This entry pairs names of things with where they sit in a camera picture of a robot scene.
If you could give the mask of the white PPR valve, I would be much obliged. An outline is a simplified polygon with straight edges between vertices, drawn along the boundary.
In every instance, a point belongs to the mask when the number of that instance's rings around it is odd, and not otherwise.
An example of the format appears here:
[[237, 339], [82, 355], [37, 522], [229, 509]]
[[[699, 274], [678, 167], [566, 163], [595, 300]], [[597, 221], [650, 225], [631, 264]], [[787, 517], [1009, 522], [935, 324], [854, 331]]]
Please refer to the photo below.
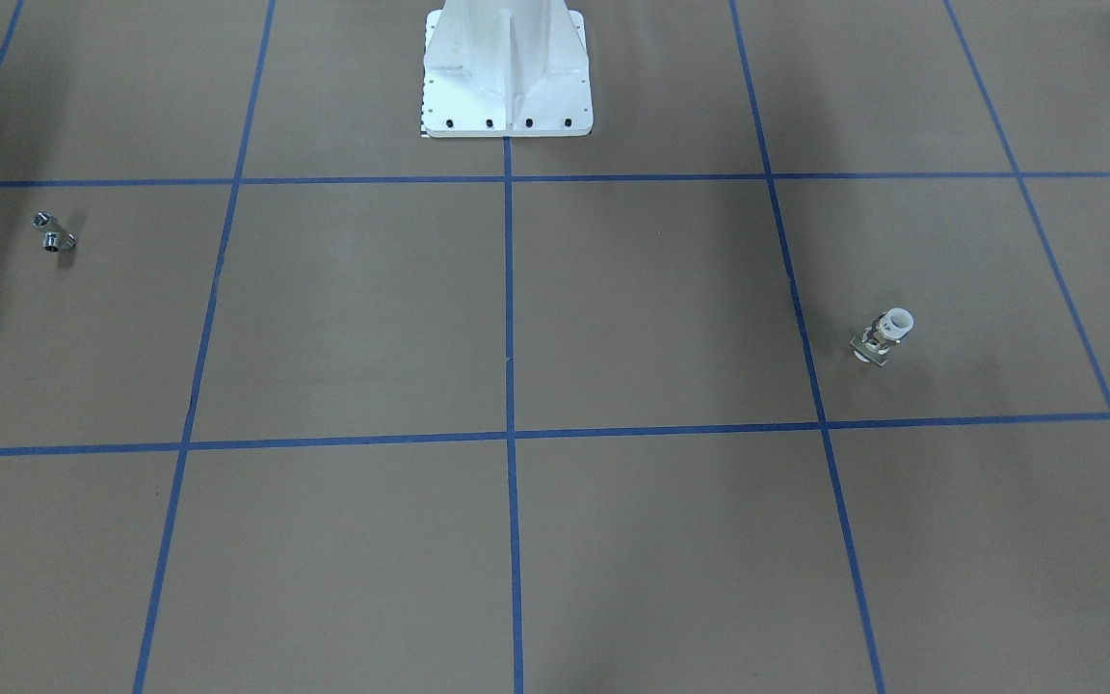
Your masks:
[[856, 359], [862, 363], [885, 368], [889, 353], [912, 332], [915, 319], [906, 308], [892, 306], [877, 316], [862, 333], [855, 334], [851, 348]]

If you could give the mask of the chrome metal pipe fitting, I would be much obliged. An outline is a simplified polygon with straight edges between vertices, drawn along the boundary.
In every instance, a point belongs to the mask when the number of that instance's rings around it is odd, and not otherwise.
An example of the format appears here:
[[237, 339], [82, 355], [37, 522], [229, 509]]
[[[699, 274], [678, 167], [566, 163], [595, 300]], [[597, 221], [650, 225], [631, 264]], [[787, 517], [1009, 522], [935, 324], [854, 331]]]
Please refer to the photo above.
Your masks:
[[78, 238], [67, 231], [53, 214], [47, 211], [36, 212], [32, 227], [42, 234], [42, 247], [50, 254], [65, 254], [78, 247]]

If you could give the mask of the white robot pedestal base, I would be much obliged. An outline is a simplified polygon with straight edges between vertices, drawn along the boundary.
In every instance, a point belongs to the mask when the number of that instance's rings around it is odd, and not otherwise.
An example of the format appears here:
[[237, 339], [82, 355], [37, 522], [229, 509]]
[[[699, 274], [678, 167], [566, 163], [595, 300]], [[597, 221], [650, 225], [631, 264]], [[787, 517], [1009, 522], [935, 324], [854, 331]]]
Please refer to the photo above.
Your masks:
[[424, 21], [420, 135], [556, 138], [595, 124], [586, 21], [564, 1], [445, 1]]

